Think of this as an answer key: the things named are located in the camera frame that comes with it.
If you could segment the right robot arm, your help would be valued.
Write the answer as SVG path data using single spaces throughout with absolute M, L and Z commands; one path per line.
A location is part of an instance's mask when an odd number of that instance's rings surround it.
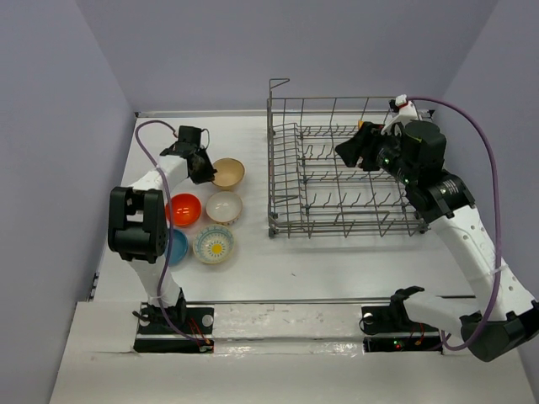
M 397 290 L 383 320 L 407 331 L 417 323 L 460 338 L 477 359 L 491 362 L 538 334 L 538 301 L 515 277 L 486 232 L 463 181 L 444 168 L 446 137 L 428 121 L 371 122 L 335 148 L 346 167 L 382 170 L 405 188 L 419 218 L 443 241 L 476 302 L 460 304 L 420 286 Z

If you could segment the beige bowl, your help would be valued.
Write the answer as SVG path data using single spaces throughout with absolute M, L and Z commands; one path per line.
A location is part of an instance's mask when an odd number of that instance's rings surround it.
M 226 157 L 215 161 L 216 170 L 212 183 L 222 190 L 235 189 L 243 180 L 245 166 L 237 159 Z

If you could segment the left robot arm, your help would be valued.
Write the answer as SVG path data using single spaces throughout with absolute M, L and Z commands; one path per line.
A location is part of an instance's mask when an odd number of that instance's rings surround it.
M 174 138 L 157 157 L 141 139 L 141 130 L 149 125 L 165 126 Z M 168 272 L 173 248 L 171 190 L 186 179 L 194 184 L 215 179 L 216 169 L 202 144 L 202 134 L 207 131 L 187 125 L 175 129 L 162 120 L 138 125 L 135 141 L 152 168 L 131 185 L 117 186 L 109 194 L 109 250 L 131 266 L 147 294 L 149 312 L 136 316 L 190 340 L 195 337 L 181 330 L 187 319 L 184 292 Z

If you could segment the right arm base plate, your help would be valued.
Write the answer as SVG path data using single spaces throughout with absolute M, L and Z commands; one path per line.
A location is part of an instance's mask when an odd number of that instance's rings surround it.
M 389 306 L 362 306 L 358 326 L 366 353 L 443 351 L 436 328 L 418 322 L 396 323 Z

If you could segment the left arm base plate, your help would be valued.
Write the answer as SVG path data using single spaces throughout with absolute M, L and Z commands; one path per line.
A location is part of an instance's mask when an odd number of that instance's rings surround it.
M 132 315 L 138 320 L 134 350 L 139 354 L 212 354 L 214 352 L 213 306 L 187 305 L 181 322 L 169 314 L 182 334 L 170 327 L 159 308 L 142 303 Z

